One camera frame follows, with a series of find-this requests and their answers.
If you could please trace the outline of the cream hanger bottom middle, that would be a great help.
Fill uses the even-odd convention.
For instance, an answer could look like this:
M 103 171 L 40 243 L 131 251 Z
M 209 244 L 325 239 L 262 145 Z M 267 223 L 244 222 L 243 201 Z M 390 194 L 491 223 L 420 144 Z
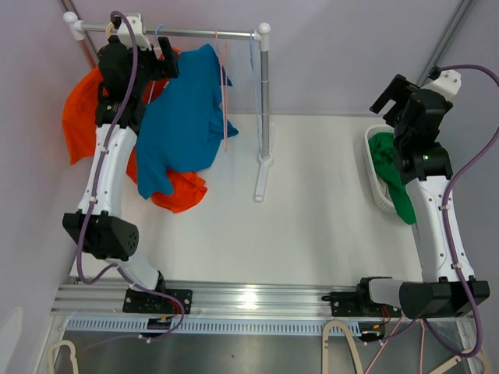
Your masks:
M 340 348 L 340 351 L 335 354 L 331 353 L 329 350 L 331 347 L 331 332 L 333 330 L 339 332 L 344 338 L 344 347 Z M 341 320 L 332 319 L 325 323 L 321 333 L 320 373 L 329 373 L 331 367 L 330 359 L 333 358 L 334 355 L 339 356 L 340 354 L 345 354 L 350 358 L 354 373 L 364 373 L 363 364 L 350 327 Z

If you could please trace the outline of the cream plastic hanger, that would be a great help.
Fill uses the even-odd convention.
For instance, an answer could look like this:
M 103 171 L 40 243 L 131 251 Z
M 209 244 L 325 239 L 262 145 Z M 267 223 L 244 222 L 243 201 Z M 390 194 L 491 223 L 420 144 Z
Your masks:
M 116 29 L 112 22 L 110 22 L 105 28 L 105 36 L 108 39 L 109 37 L 116 35 Z

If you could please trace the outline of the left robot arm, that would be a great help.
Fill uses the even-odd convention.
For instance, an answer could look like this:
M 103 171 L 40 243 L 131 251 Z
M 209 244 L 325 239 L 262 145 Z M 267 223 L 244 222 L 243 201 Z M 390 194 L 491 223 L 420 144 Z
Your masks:
M 76 212 L 65 213 L 62 219 L 77 245 L 81 281 L 96 282 L 83 275 L 83 254 L 88 254 L 106 263 L 108 269 L 115 268 L 133 290 L 142 292 L 140 303 L 150 312 L 160 312 L 168 303 L 165 280 L 138 253 L 137 226 L 121 216 L 126 169 L 145 113 L 143 95 L 151 82 L 179 75 L 179 57 L 168 38 L 160 37 L 158 42 L 162 58 L 152 47 L 128 47 L 116 36 L 98 52 L 101 81 L 90 176 Z

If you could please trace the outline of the light blue wire hanger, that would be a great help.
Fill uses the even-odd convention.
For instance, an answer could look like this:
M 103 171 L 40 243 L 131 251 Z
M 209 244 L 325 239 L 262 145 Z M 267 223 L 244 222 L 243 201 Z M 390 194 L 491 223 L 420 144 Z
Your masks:
M 262 141 L 262 118 L 261 118 L 261 109 L 260 109 L 260 98 L 259 98 L 259 90 L 257 83 L 257 71 L 256 71 L 256 59 L 255 59 L 255 43 L 256 43 L 256 34 L 255 30 L 251 30 L 249 32 L 249 63 L 251 68 L 251 76 L 253 83 L 253 99 L 255 104 L 255 113 L 257 118 L 257 139 L 258 139 L 258 147 L 259 151 L 263 148 Z

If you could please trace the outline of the white perforated basket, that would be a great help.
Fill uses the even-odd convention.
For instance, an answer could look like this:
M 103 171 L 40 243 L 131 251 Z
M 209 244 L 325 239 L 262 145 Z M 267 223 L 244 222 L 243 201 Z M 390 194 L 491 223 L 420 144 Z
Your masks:
M 373 158 L 370 152 L 369 140 L 378 133 L 393 133 L 394 130 L 388 125 L 372 125 L 365 132 L 363 136 L 363 158 L 366 166 L 366 173 L 370 183 L 370 190 L 372 192 L 373 201 L 375 205 L 385 213 L 396 213 L 395 205 L 391 200 L 388 190 L 388 185 L 385 181 L 380 179 L 376 173 Z

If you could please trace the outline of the pink wire hanger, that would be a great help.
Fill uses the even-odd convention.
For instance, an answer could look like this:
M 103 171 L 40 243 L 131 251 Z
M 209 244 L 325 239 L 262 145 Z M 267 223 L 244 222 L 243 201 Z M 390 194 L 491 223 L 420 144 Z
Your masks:
M 218 34 L 218 29 L 214 29 L 214 34 L 215 34 L 215 40 L 216 40 L 216 49 L 217 49 L 217 55 L 218 55 L 218 64 L 219 64 L 219 72 L 220 72 L 220 89 L 221 89 L 221 111 L 222 111 L 222 121 L 223 121 L 223 145 L 224 145 L 224 151 L 228 151 L 228 118 L 227 118 L 227 108 L 226 108 L 226 103 L 225 99 L 227 98 L 226 95 L 226 85 L 227 85 L 227 77 L 225 75 L 225 67 L 224 67 L 224 61 L 225 57 L 227 56 L 227 45 L 225 44 L 224 47 L 221 47 L 221 42 L 219 39 L 219 34 Z

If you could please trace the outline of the aluminium mounting rail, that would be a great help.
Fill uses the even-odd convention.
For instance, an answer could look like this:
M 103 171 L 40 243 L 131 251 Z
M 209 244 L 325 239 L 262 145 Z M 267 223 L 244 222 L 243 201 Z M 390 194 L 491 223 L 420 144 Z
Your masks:
M 105 331 L 158 337 L 178 333 L 318 336 L 326 322 L 340 319 L 356 337 L 388 327 L 401 313 L 394 306 L 363 311 L 351 301 L 353 287 L 261 285 L 172 281 L 168 293 L 180 301 L 142 295 L 118 279 L 61 285 L 51 315 L 67 330 Z

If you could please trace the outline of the blue t shirt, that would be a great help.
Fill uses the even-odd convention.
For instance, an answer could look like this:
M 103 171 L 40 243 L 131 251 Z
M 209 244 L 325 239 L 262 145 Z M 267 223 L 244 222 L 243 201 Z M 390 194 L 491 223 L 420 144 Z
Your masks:
M 179 76 L 170 79 L 159 97 L 146 106 L 136 141 L 138 192 L 171 195 L 166 171 L 209 168 L 224 138 L 239 134 L 224 125 L 218 57 L 209 44 L 179 56 Z

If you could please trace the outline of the white clothes rack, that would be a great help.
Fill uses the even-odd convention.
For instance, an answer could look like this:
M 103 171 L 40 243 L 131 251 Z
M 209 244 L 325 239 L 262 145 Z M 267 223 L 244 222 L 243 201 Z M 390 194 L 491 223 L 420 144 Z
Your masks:
M 197 30 L 171 28 L 162 24 L 155 28 L 146 27 L 147 35 L 173 36 L 173 37 L 193 37 L 193 38 L 213 38 L 215 39 L 214 30 Z M 253 194 L 253 200 L 257 203 L 264 201 L 269 170 L 274 162 L 272 155 L 272 146 L 275 134 L 275 123 L 270 120 L 270 85 L 269 85 L 269 51 L 271 39 L 271 26 L 269 23 L 260 23 L 255 30 L 256 44 L 260 51 L 260 73 L 257 73 L 257 81 L 260 81 L 260 109 L 262 118 L 262 141 L 263 148 L 258 153 L 259 169 L 257 173 L 257 181 Z M 218 31 L 219 39 L 250 41 L 250 32 L 244 31 Z

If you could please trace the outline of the green t shirt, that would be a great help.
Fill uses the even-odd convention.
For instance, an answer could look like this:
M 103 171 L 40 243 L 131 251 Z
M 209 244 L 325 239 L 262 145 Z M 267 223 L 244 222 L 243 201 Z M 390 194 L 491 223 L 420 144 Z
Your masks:
M 416 215 L 395 167 L 393 139 L 391 132 L 379 132 L 372 136 L 368 140 L 370 155 L 377 176 L 387 184 L 397 215 L 406 224 L 413 225 L 416 223 Z

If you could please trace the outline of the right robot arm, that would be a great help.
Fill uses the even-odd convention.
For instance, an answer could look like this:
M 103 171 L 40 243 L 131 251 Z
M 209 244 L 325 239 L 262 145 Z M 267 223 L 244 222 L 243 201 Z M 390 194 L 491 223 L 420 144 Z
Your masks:
M 412 233 L 422 280 L 364 277 L 355 296 L 363 315 L 382 305 L 401 310 L 410 319 L 462 317 L 490 295 L 489 284 L 477 280 L 462 246 L 453 199 L 446 188 L 453 171 L 448 152 L 437 141 L 439 126 L 461 86 L 455 70 L 438 69 L 419 87 L 397 75 L 371 107 L 394 130 L 395 167 L 416 216 Z

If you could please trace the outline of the orange t shirt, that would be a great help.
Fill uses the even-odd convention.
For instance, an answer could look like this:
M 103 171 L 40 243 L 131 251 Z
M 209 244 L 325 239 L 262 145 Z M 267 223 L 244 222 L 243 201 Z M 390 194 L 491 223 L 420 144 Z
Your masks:
M 67 97 L 62 112 L 62 129 L 69 152 L 69 163 L 77 164 L 94 155 L 97 108 L 97 89 L 102 81 L 98 68 L 92 69 Z M 173 192 L 154 192 L 152 202 L 173 213 L 181 213 L 197 205 L 207 193 L 206 181 L 196 172 L 178 172 L 167 169 L 165 176 Z

